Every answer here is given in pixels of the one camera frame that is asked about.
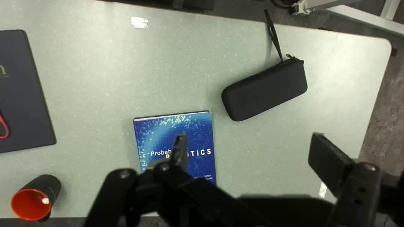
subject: book cover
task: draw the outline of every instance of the book cover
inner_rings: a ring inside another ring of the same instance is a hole
[[[175,136],[186,133],[188,174],[216,184],[212,113],[192,112],[133,120],[141,171],[152,160],[169,158]]]

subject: red object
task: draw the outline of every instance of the red object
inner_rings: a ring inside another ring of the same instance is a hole
[[[36,189],[24,189],[17,192],[11,199],[11,209],[23,220],[37,221],[51,211],[50,203],[44,204],[43,198],[47,198],[45,193]]]
[[[4,121],[3,117],[0,114],[0,127],[3,127],[6,129],[6,134],[5,135],[1,135],[0,134],[0,139],[5,139],[8,137],[8,135],[10,134],[10,131],[8,129],[7,123],[6,121]]]

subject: blue book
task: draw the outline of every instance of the blue book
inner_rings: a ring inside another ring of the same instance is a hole
[[[188,174],[216,185],[212,113],[208,111],[135,118],[133,120],[140,168],[156,159],[169,158],[175,136],[186,133]]]

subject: gray carpet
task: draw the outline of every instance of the gray carpet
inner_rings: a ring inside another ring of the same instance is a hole
[[[380,14],[384,0],[366,0],[350,4],[350,6],[375,15]],[[386,74],[373,110],[360,152],[360,159],[380,165],[387,172],[398,175],[404,170],[404,37],[382,31],[340,16],[319,11],[308,16],[290,16],[285,9],[276,8],[271,2],[256,0],[217,0],[215,10],[205,12],[210,15],[265,21],[261,13],[269,8],[275,23],[299,27],[324,27],[336,32],[382,37],[388,39],[397,50],[395,57],[390,57]],[[404,1],[398,12],[404,12]],[[404,16],[397,14],[397,22],[404,23]],[[26,222],[18,219],[0,219],[0,226],[7,227],[76,227],[81,226],[83,218],[50,219],[44,223]],[[385,215],[377,217],[375,226],[395,226]],[[144,227],[166,226],[160,218],[143,218]]]

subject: probabilistic robotics book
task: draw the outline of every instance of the probabilistic robotics book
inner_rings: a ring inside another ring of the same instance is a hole
[[[208,111],[135,118],[133,120],[140,168],[156,159],[169,158],[176,135],[188,139],[188,174],[216,185],[212,113]]]

